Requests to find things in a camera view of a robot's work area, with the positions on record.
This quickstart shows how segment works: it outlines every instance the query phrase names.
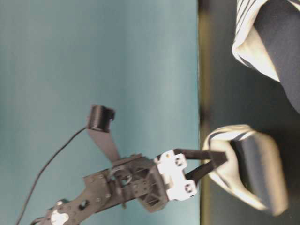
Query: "teal wall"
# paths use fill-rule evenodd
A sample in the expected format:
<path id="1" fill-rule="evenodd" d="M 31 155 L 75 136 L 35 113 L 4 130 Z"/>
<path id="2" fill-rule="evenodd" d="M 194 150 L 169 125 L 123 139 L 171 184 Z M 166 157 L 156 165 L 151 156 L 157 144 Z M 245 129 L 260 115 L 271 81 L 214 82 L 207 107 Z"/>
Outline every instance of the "teal wall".
<path id="1" fill-rule="evenodd" d="M 93 103 L 116 109 L 120 153 L 197 148 L 196 0 L 0 0 L 0 224 L 14 224 L 38 170 Z M 84 133 L 38 183 L 22 225 L 109 167 Z M 83 222 L 199 224 L 198 196 L 149 214 L 136 201 Z"/>

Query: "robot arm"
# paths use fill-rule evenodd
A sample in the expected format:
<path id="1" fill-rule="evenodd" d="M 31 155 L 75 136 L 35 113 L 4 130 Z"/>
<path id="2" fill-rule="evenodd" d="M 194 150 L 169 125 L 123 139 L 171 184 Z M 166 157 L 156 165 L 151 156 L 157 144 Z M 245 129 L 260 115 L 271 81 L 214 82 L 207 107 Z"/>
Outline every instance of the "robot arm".
<path id="1" fill-rule="evenodd" d="M 109 125 L 113 109 L 93 105 L 87 131 L 112 162 L 112 168 L 84 177 L 86 188 L 74 200 L 60 200 L 39 222 L 40 225 L 78 225 L 94 213 L 138 199 L 149 212 L 161 210 L 170 200 L 183 201 L 197 193 L 197 183 L 227 161 L 225 153 L 174 149 L 155 159 L 141 154 L 120 158 Z M 187 159 L 211 160 L 185 174 Z"/>

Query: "cable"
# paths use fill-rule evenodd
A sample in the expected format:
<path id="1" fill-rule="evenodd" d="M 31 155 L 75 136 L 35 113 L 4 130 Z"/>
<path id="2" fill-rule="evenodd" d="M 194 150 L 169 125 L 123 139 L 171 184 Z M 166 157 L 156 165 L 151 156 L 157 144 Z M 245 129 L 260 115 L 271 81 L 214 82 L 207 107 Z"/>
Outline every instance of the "cable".
<path id="1" fill-rule="evenodd" d="M 70 137 L 70 139 L 60 148 L 60 149 L 58 149 L 54 154 L 53 154 L 53 156 L 48 160 L 48 162 L 43 166 L 43 168 L 40 170 L 40 172 L 37 174 L 37 177 L 35 178 L 35 180 L 34 180 L 34 182 L 33 182 L 33 185 L 32 185 L 32 187 L 31 187 L 31 189 L 30 189 L 30 192 L 29 192 L 29 194 L 28 194 L 28 196 L 27 196 L 27 198 L 26 198 L 26 201 L 25 201 L 25 203 L 24 203 L 24 205 L 23 205 L 23 208 L 22 208 L 22 211 L 21 211 L 21 213 L 20 213 L 20 216 L 19 216 L 19 218 L 17 219 L 17 222 L 15 223 L 15 225 L 19 225 L 19 223 L 20 223 L 20 221 L 21 221 L 21 219 L 22 219 L 22 217 L 23 217 L 23 215 L 24 215 L 24 212 L 25 212 L 25 210 L 26 210 L 26 207 L 27 207 L 27 204 L 28 204 L 28 202 L 29 202 L 29 199 L 30 199 L 30 197 L 31 197 L 31 195 L 32 195 L 32 193 L 33 193 L 33 190 L 34 190 L 34 188 L 36 187 L 36 185 L 37 185 L 37 182 L 38 182 L 38 179 L 40 178 L 40 176 L 42 175 L 42 173 L 44 172 L 44 170 L 46 169 L 46 167 L 52 162 L 52 160 L 78 135 L 78 134 L 80 134 L 84 129 L 85 129 L 86 127 L 83 127 L 83 128 L 81 128 L 79 131 L 77 131 L 73 136 L 71 136 Z"/>
<path id="2" fill-rule="evenodd" d="M 31 222 L 30 225 L 35 225 L 35 224 L 37 224 L 37 223 L 39 223 L 39 222 L 42 222 L 42 219 L 43 219 L 43 218 L 44 218 L 44 217 L 36 218 L 35 220 L 33 220 L 33 221 Z"/>

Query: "screw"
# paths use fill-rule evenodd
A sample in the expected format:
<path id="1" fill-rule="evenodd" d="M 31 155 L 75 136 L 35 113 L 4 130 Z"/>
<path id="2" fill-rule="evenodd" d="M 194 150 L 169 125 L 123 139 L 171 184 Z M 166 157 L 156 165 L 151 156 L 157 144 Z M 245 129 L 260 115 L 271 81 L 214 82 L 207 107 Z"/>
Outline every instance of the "screw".
<path id="1" fill-rule="evenodd" d="M 175 164 L 176 164 L 177 166 L 182 166 L 182 160 L 181 160 L 180 158 L 176 158 L 176 159 L 175 159 Z"/>
<path id="2" fill-rule="evenodd" d="M 193 188 L 192 188 L 192 186 L 190 184 L 187 184 L 185 186 L 185 190 L 186 190 L 186 192 L 191 193 L 193 191 Z"/>

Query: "black and white striped cloth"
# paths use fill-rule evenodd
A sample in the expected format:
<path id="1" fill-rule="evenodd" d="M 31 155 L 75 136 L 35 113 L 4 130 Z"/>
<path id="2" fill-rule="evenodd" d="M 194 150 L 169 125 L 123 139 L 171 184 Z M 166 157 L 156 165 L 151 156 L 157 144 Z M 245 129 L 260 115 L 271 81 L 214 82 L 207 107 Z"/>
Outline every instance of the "black and white striped cloth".
<path id="1" fill-rule="evenodd" d="M 300 0 L 237 0 L 232 53 L 280 82 L 300 113 Z"/>

